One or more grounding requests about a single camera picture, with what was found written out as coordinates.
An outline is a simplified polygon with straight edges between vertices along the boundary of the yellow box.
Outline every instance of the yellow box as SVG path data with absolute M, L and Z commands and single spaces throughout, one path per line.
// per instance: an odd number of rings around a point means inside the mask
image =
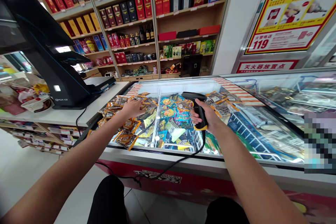
M 86 26 L 89 28 L 89 31 L 90 32 L 95 32 L 95 29 L 94 29 L 93 24 L 91 22 L 90 16 L 89 15 L 84 15 L 83 18 L 84 18 L 84 21 L 86 23 Z
M 83 23 L 83 19 L 82 19 L 82 17 L 78 17 L 78 18 L 76 18 L 76 20 L 77 20 L 77 22 L 78 22 L 78 25 L 79 25 L 80 29 L 82 30 L 82 33 L 83 33 L 83 34 L 87 34 L 88 31 L 86 30 L 86 27 L 85 27 L 85 25 L 84 25 L 84 23 Z
M 70 24 L 70 26 L 71 26 L 72 31 L 74 32 L 74 34 L 75 34 L 76 36 L 80 36 L 81 34 L 79 33 L 79 31 L 78 31 L 78 29 L 77 29 L 77 26 L 76 26 L 76 24 L 75 24 L 75 21 L 73 21 L 72 19 L 70 19 L 68 22 L 69 22 L 69 24 Z
M 65 24 L 64 24 L 64 22 L 61 22 L 60 25 L 61 25 L 61 27 L 63 28 L 63 30 L 65 31 L 65 33 L 66 33 L 69 37 L 71 37 L 71 36 L 70 36 L 70 33 L 69 33 L 68 29 L 67 29 L 67 27 L 66 27 Z
M 93 21 L 93 24 L 94 24 L 97 32 L 100 31 L 101 28 L 100 28 L 100 25 L 99 25 L 96 14 L 94 12 L 92 12 L 92 13 L 90 13 L 90 16 L 92 17 L 92 21 Z

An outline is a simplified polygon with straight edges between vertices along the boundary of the tile floor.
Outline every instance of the tile floor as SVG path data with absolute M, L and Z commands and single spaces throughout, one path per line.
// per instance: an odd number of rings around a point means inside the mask
M 16 138 L 0 129 L 0 218 L 57 160 L 56 154 L 22 149 Z M 98 167 L 92 167 L 67 199 L 55 223 L 85 224 L 93 195 L 105 176 Z M 207 207 L 203 205 L 130 188 L 125 188 L 124 195 L 131 224 L 202 224 L 206 219 Z

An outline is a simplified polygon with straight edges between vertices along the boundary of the hand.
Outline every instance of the hand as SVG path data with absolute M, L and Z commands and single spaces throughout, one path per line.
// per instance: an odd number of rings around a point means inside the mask
M 143 100 L 129 100 L 125 103 L 124 107 L 119 113 L 124 114 L 127 119 L 132 117 L 138 117 L 144 114 L 145 110 L 140 110 L 140 106 Z
M 227 132 L 230 128 L 221 121 L 214 110 L 205 102 L 196 99 L 196 103 L 204 109 L 206 120 L 208 121 L 208 131 L 216 138 L 221 133 Z M 202 119 L 193 109 L 190 109 L 191 119 L 194 124 L 201 123 Z

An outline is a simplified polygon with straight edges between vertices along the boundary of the cash register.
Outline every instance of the cash register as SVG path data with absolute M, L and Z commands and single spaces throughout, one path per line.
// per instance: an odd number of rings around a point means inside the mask
M 72 45 L 38 0 L 0 0 L 0 54 L 24 53 L 46 81 L 54 109 L 84 109 L 116 82 L 114 77 L 83 80 L 72 66 L 90 59 L 55 49 Z

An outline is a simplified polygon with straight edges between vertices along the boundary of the glass display case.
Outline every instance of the glass display case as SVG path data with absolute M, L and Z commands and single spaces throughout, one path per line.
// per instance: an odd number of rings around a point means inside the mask
M 260 162 L 303 168 L 303 115 L 334 112 L 336 71 L 229 75 L 136 82 L 122 93 L 149 93 L 157 103 L 141 118 L 142 129 L 132 150 L 189 155 L 203 139 L 188 111 L 179 110 L 182 92 L 208 96 L 208 103 Z M 123 148 L 112 138 L 109 147 Z M 216 138 L 206 133 L 199 158 L 223 160 Z

